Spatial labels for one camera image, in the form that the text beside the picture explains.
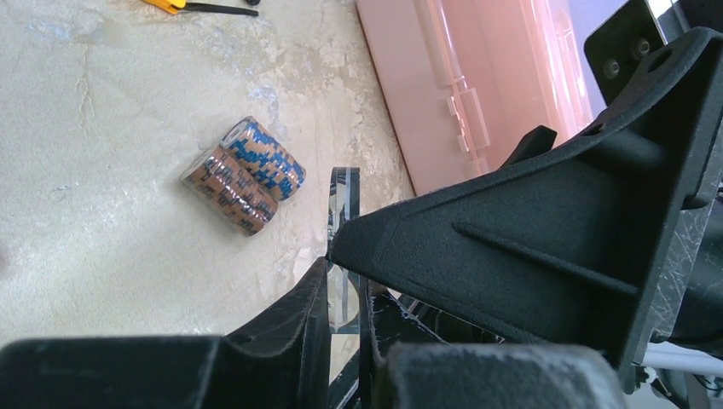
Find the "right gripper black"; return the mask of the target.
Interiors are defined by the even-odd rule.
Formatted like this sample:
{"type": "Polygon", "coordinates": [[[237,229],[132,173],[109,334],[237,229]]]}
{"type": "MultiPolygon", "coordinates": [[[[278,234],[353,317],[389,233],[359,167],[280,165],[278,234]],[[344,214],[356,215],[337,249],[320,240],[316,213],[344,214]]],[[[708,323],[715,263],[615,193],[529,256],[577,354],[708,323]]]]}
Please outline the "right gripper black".
{"type": "MultiPolygon", "coordinates": [[[[633,384],[648,383],[678,408],[722,405],[722,4],[626,1],[595,29],[584,53],[607,104],[666,81],[645,120],[675,137],[682,208],[656,281],[643,357],[633,384]]],[[[552,150],[539,125],[501,168],[552,150]]]]}

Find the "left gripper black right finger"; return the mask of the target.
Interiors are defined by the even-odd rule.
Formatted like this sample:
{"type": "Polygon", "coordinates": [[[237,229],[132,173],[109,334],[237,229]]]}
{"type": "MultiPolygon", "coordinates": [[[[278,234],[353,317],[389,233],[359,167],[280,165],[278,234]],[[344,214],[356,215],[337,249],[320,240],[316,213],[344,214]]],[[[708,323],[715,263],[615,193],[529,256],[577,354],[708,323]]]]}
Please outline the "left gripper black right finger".
{"type": "Polygon", "coordinates": [[[617,375],[577,345],[445,343],[385,287],[359,290],[363,408],[624,408],[617,375]]]}

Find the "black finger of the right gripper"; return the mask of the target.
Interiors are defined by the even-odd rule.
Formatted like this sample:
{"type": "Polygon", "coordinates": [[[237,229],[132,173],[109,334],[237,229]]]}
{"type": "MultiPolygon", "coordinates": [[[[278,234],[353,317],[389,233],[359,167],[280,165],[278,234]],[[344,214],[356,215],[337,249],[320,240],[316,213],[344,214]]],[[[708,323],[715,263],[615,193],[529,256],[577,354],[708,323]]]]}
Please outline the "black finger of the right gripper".
{"type": "Polygon", "coordinates": [[[547,153],[346,225],[349,269],[517,343],[575,344],[625,377],[682,208],[666,81],[547,153]]]}

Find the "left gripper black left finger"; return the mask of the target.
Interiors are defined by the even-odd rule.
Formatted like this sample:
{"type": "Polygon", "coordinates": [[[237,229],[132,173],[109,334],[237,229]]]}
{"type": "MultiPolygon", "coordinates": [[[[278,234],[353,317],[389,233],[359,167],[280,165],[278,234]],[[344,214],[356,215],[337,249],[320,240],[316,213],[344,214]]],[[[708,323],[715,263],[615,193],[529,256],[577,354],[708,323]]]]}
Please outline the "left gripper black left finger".
{"type": "Polygon", "coordinates": [[[39,338],[1,351],[4,408],[323,408],[327,262],[227,335],[39,338]]]}

